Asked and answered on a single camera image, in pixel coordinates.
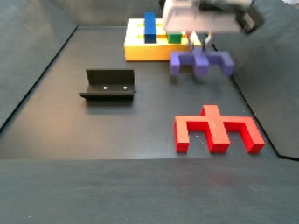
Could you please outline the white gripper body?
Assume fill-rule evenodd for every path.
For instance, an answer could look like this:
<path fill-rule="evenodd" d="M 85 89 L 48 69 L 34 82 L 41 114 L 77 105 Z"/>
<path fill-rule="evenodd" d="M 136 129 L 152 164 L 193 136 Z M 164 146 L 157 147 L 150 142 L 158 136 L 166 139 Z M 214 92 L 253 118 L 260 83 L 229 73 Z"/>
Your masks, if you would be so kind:
<path fill-rule="evenodd" d="M 238 32 L 236 14 L 253 0 L 164 0 L 162 29 L 166 32 Z"/>

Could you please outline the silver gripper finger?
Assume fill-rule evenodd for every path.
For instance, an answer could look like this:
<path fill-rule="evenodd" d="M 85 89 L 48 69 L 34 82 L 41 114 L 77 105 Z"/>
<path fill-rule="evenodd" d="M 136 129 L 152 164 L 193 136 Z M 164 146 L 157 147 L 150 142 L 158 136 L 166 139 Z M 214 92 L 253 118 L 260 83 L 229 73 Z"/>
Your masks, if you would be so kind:
<path fill-rule="evenodd" d="M 185 37 L 186 37 L 186 40 L 188 40 L 189 50 L 192 50 L 193 49 L 192 32 L 185 32 Z"/>
<path fill-rule="evenodd" d="M 208 50 L 208 47 L 210 45 L 210 42 L 212 42 L 212 33 L 210 31 L 208 32 L 208 35 L 206 35 L 206 38 L 204 39 L 202 41 L 202 44 L 201 44 L 201 48 L 202 48 L 202 51 L 205 52 Z"/>

